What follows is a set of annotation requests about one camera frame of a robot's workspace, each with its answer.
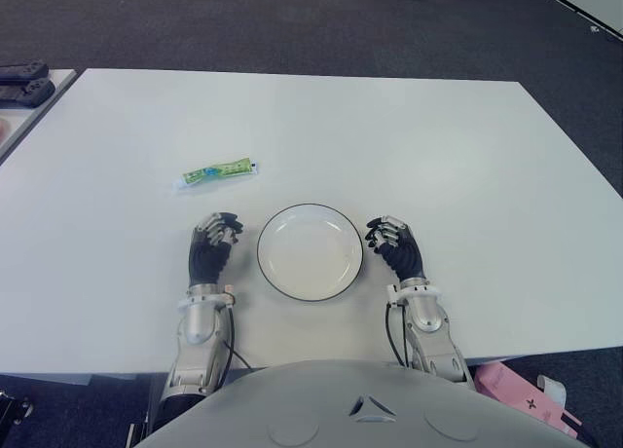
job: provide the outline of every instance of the black robotic glove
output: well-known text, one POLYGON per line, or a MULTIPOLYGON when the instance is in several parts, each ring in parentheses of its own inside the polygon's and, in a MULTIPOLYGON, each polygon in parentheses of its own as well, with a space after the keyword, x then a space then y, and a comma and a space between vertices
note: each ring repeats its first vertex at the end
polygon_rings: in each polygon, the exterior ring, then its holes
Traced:
POLYGON ((232 245, 242 232, 238 217, 230 212, 214 212, 193 230, 188 255, 190 285, 216 284, 227 264, 232 245))
POLYGON ((370 228, 366 236, 368 246, 383 257, 400 281, 425 279, 420 249, 407 224, 395 217, 383 216, 373 219, 367 226, 370 228))

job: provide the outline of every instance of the gray carpet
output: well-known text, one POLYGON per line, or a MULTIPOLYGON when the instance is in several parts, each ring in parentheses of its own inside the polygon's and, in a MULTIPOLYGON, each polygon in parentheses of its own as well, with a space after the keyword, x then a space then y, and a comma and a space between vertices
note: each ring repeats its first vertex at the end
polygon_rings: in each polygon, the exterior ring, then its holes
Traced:
MULTIPOLYGON (((623 193, 623 47, 553 0, 0 0, 0 44, 0 62, 41 57, 79 70, 519 81, 623 193)), ((542 355, 511 365, 530 379, 562 379, 571 411, 602 446, 620 448, 622 355, 542 355)), ((66 391, 22 385, 54 410, 19 427, 11 446, 119 446, 146 391, 95 383, 66 391), (109 398, 94 396, 107 385, 109 398), (82 409, 72 412, 73 404, 82 409), (64 426, 64 416, 74 423, 64 426)))

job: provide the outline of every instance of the pink box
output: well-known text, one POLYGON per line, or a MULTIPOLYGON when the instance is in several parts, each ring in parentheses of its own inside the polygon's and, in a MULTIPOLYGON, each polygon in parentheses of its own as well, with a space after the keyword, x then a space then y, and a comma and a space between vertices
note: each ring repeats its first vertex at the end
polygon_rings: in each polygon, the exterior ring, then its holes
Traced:
POLYGON ((582 423, 503 363, 494 362, 482 365, 476 371, 474 383, 480 394, 529 414, 573 438, 577 437, 575 430, 565 424, 561 418, 565 414, 579 426, 582 423))

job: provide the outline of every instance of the logo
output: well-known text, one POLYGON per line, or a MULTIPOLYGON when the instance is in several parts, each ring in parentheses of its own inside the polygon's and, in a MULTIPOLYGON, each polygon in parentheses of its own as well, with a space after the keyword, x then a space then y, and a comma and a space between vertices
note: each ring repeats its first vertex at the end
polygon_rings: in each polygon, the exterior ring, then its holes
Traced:
POLYGON ((355 422, 396 422, 396 413, 369 394, 357 398, 348 415, 355 422))

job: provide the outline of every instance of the white plate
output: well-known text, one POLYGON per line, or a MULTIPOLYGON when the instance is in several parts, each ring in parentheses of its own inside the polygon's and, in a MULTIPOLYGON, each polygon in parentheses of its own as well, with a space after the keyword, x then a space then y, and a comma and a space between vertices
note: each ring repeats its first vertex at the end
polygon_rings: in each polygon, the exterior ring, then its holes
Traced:
POLYGON ((295 205, 266 224, 257 259, 277 290, 318 301, 338 295, 354 281, 363 248, 356 229, 340 212, 323 205, 295 205))

